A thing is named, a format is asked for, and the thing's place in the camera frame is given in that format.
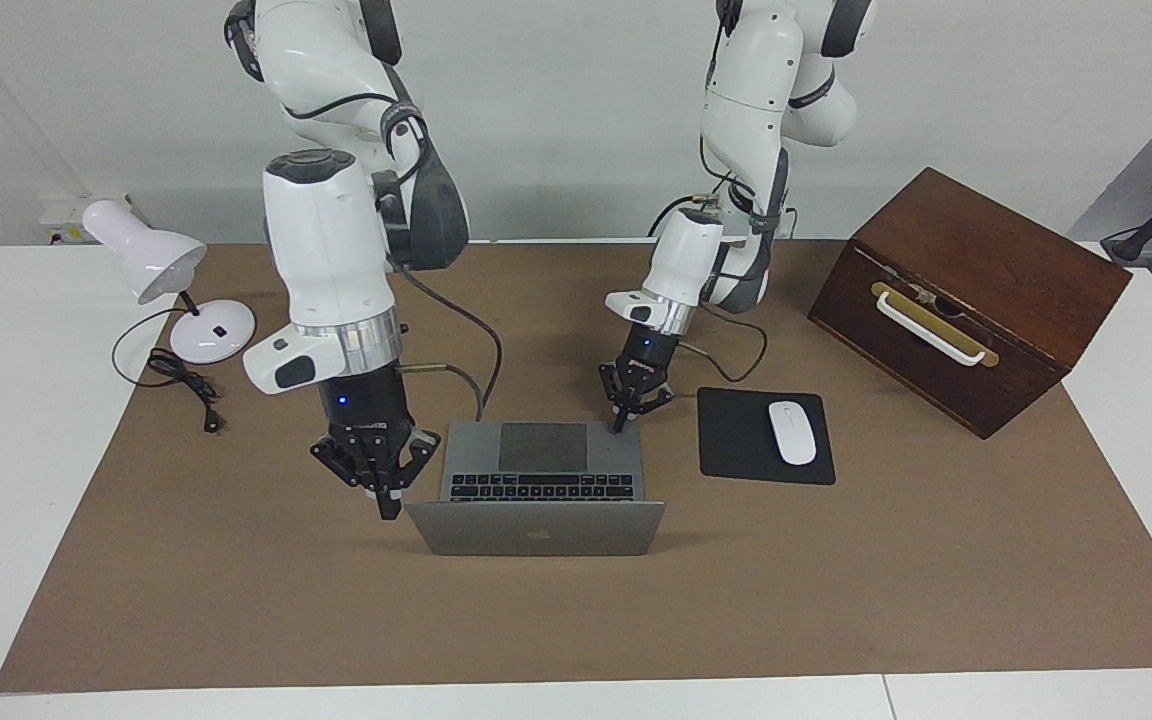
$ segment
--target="mouse pad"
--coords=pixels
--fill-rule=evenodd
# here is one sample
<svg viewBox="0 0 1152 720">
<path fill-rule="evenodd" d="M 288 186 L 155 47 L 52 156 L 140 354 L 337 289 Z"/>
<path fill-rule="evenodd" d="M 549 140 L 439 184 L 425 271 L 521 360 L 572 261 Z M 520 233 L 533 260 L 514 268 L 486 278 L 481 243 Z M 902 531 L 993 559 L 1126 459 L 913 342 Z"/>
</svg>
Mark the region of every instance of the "mouse pad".
<svg viewBox="0 0 1152 720">
<path fill-rule="evenodd" d="M 803 406 L 817 455 L 805 465 L 790 465 L 781 460 L 776 433 L 767 406 L 791 400 Z M 700 432 L 700 471 L 712 478 L 803 483 L 809 486 L 832 486 L 833 454 L 829 431 L 824 419 L 819 395 L 796 392 L 749 392 L 703 387 L 696 392 L 696 425 Z"/>
</svg>

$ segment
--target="wooden box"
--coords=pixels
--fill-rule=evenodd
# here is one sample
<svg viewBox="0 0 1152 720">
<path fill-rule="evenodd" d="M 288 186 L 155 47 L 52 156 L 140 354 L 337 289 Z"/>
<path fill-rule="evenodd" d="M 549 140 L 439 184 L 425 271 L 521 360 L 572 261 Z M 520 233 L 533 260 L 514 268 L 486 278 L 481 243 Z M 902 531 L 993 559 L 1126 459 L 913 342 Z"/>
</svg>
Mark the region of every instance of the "wooden box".
<svg viewBox="0 0 1152 720">
<path fill-rule="evenodd" d="M 1129 278 L 927 168 L 847 242 L 809 318 L 986 438 L 1070 372 Z"/>
</svg>

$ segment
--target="desk lamp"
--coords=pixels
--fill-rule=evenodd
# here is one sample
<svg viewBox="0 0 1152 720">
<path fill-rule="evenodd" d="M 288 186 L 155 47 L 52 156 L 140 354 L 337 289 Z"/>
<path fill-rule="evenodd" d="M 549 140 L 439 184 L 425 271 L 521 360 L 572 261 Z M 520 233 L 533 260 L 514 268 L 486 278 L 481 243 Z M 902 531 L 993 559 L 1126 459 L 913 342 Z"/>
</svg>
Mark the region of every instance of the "desk lamp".
<svg viewBox="0 0 1152 720">
<path fill-rule="evenodd" d="M 83 213 L 83 228 L 101 245 L 118 252 L 123 278 L 138 304 L 179 293 L 187 314 L 172 328 L 172 350 L 185 363 L 219 363 L 242 350 L 256 332 L 251 309 L 236 300 L 212 300 L 195 305 L 188 287 L 207 247 L 174 232 L 143 223 L 118 202 L 97 200 Z"/>
</svg>

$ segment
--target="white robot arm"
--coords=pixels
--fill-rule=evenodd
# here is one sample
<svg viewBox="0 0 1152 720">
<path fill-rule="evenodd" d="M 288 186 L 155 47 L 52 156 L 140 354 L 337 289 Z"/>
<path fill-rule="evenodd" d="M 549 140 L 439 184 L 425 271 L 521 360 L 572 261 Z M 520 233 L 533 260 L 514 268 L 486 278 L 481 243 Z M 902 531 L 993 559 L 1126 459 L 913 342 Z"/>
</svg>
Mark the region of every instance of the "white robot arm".
<svg viewBox="0 0 1152 720">
<path fill-rule="evenodd" d="M 607 296 L 613 313 L 631 323 L 616 363 L 599 366 L 616 431 L 672 400 L 669 361 L 702 302 L 742 313 L 767 290 L 790 176 L 788 141 L 833 146 L 856 122 L 856 101 L 838 82 L 833 59 L 867 35 L 872 0 L 717 0 L 717 8 L 702 161 L 707 150 L 732 170 L 719 177 L 749 217 L 749 233 L 733 247 L 717 215 L 680 210 L 664 226 L 641 290 Z"/>
<path fill-rule="evenodd" d="M 311 454 L 394 520 L 441 441 L 407 409 L 385 273 L 456 259 L 468 242 L 460 194 L 393 69 L 401 50 L 388 0 L 242 0 L 225 37 L 291 129 L 325 146 L 265 169 L 291 324 L 252 346 L 243 366 L 266 393 L 319 389 L 328 432 Z"/>
<path fill-rule="evenodd" d="M 294 132 L 366 170 L 394 260 L 410 270 L 456 260 L 465 204 L 394 70 L 402 51 L 389 0 L 241 0 L 225 39 Z"/>
</svg>

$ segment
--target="laptop trackpad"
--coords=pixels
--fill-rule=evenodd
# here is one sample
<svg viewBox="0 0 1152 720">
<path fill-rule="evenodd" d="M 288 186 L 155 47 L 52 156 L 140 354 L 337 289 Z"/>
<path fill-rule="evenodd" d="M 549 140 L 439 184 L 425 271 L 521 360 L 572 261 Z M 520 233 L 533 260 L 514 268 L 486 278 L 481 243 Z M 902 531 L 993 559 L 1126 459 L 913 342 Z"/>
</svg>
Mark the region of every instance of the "laptop trackpad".
<svg viewBox="0 0 1152 720">
<path fill-rule="evenodd" d="M 505 473 L 584 473 L 586 450 L 585 425 L 500 425 L 500 470 Z"/>
</svg>

